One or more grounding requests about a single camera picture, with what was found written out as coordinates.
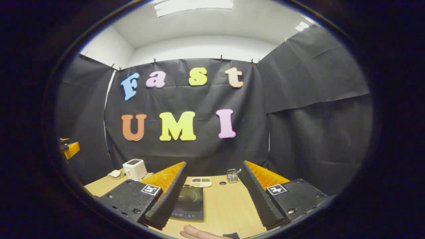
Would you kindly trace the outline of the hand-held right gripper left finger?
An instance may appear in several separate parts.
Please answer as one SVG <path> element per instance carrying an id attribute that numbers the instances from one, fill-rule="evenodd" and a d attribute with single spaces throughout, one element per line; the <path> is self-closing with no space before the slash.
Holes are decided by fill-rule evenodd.
<path id="1" fill-rule="evenodd" d="M 126 180 L 98 201 L 124 218 L 162 230 L 186 178 L 187 162 L 180 162 L 140 182 Z"/>

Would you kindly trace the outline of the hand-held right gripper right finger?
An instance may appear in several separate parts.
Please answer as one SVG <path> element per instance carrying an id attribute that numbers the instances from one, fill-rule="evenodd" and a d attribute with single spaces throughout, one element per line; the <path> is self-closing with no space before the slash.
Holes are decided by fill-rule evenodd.
<path id="1" fill-rule="evenodd" d="M 238 176 L 267 230 L 308 215 L 329 198 L 304 179 L 290 181 L 249 161 L 243 161 Z"/>

